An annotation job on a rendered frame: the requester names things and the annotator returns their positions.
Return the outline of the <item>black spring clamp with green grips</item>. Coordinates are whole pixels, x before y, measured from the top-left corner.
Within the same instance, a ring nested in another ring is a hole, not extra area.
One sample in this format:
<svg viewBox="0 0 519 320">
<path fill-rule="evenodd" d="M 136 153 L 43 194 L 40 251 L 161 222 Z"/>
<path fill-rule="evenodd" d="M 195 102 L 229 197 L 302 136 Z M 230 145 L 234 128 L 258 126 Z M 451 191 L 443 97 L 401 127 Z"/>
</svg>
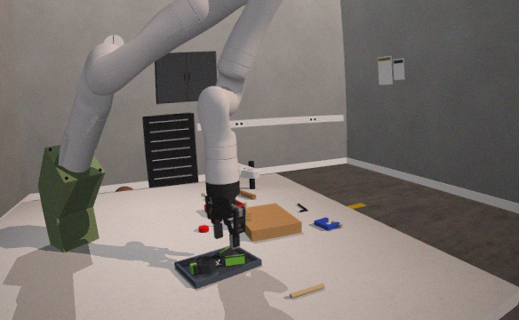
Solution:
<svg viewBox="0 0 519 320">
<path fill-rule="evenodd" d="M 196 274 L 196 276 L 200 274 L 209 275 L 220 266 L 224 268 L 243 264 L 247 264 L 247 253 L 234 255 L 234 250 L 231 249 L 230 246 L 216 253 L 214 256 L 198 257 L 195 261 L 189 262 L 191 274 Z"/>
</svg>

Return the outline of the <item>wooden-handled black mallet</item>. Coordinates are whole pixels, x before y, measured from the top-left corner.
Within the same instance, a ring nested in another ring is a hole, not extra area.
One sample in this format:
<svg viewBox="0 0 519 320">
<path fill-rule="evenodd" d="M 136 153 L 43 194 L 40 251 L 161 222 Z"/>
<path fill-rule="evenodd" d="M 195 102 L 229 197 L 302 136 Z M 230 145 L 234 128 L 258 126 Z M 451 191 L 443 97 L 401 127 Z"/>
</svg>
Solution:
<svg viewBox="0 0 519 320">
<path fill-rule="evenodd" d="M 240 193 L 239 195 L 241 196 L 246 196 L 246 197 L 249 197 L 251 199 L 256 199 L 256 195 L 252 194 L 252 193 L 249 193 L 249 192 L 246 192 L 246 191 L 243 191 L 240 189 Z"/>
</svg>

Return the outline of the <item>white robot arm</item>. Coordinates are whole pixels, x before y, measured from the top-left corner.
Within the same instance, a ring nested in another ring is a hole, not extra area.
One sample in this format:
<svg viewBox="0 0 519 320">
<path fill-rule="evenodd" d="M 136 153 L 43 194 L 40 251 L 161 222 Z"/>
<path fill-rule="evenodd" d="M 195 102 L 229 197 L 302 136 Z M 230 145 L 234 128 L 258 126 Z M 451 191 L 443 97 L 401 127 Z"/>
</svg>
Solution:
<svg viewBox="0 0 519 320">
<path fill-rule="evenodd" d="M 114 93 L 153 62 L 245 5 L 220 55 L 216 86 L 201 92 L 197 112 L 204 135 L 205 181 L 230 184 L 239 178 L 259 178 L 259 169 L 237 161 L 236 135 L 231 131 L 229 117 L 239 107 L 246 78 L 282 1 L 175 0 L 121 47 L 110 43 L 94 47 L 76 89 L 60 144 L 59 165 L 71 172 L 87 171 Z"/>
</svg>

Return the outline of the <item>tan wooden rod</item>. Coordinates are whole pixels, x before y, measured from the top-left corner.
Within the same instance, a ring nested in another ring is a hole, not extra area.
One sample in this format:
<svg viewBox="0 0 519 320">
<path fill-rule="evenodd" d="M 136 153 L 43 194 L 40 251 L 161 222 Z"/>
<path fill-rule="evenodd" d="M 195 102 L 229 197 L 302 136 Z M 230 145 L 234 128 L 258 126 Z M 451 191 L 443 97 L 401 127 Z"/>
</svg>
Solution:
<svg viewBox="0 0 519 320">
<path fill-rule="evenodd" d="M 314 292 L 314 291 L 317 291 L 317 290 L 320 290 L 320 289 L 323 289 L 323 288 L 324 288 L 324 284 L 319 284 L 319 285 L 307 288 L 307 289 L 302 290 L 302 291 L 291 293 L 290 297 L 292 299 L 292 298 L 299 297 L 301 295 L 304 295 L 304 294 L 307 294 L 307 293 L 310 293 L 310 292 Z"/>
</svg>

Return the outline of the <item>light wooden board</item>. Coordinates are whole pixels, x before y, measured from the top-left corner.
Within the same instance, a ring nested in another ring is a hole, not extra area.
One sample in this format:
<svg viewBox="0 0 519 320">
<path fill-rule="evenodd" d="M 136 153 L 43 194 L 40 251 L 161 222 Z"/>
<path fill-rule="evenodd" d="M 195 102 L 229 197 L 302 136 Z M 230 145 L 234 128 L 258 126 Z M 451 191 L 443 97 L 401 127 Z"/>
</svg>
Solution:
<svg viewBox="0 0 519 320">
<path fill-rule="evenodd" d="M 278 204 L 247 207 L 251 220 L 245 221 L 245 234 L 252 242 L 301 233 L 301 221 Z"/>
</svg>

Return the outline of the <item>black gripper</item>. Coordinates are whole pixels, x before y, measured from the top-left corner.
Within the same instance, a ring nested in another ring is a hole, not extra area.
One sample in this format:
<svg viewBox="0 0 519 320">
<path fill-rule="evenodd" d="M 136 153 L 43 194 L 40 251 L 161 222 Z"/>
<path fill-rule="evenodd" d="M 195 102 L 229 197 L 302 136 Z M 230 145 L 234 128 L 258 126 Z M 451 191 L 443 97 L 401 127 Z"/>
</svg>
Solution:
<svg viewBox="0 0 519 320">
<path fill-rule="evenodd" d="M 214 238 L 219 239 L 223 237 L 221 223 L 223 219 L 224 224 L 228 226 L 230 248 L 233 250 L 239 248 L 239 234 L 245 232 L 245 207 L 238 207 L 236 204 L 236 196 L 240 193 L 240 182 L 237 181 L 230 184 L 205 183 L 207 218 L 213 224 Z M 232 217 L 232 220 L 228 220 Z M 233 223 L 233 227 L 231 223 Z M 241 227 L 239 224 L 241 224 Z"/>
</svg>

